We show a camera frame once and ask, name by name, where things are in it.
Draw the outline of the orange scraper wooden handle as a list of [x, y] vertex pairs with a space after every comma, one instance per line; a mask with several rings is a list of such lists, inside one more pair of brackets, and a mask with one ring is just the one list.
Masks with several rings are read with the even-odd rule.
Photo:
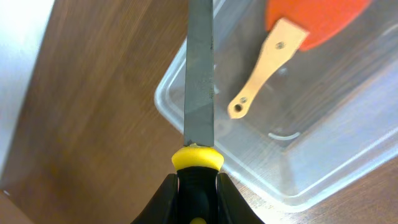
[[253, 71], [228, 105], [231, 119], [246, 116], [259, 90], [296, 51], [308, 51], [330, 40], [352, 23], [371, 0], [268, 0], [268, 35]]

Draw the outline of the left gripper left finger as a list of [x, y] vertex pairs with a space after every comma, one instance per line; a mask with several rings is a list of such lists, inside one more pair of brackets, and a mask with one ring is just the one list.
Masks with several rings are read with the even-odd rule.
[[143, 211], [131, 224], [175, 224], [177, 222], [178, 177], [168, 174]]

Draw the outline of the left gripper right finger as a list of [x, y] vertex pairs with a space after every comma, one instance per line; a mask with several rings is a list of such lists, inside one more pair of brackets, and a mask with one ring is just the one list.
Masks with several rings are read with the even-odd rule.
[[226, 173], [217, 175], [218, 223], [264, 224]]

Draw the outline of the clear plastic container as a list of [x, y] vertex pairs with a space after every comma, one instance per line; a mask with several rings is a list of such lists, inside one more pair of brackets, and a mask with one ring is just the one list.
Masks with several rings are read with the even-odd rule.
[[297, 52], [247, 115], [228, 104], [266, 31], [265, 1], [215, 1], [215, 147], [258, 196], [301, 212], [397, 157], [397, 2], [372, 1], [338, 35]]

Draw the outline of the metal file yellow-black handle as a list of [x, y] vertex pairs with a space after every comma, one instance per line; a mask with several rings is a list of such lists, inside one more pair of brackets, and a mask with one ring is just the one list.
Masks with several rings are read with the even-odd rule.
[[214, 149], [213, 1], [189, 0], [183, 147], [172, 157], [179, 179], [177, 223], [217, 223]]

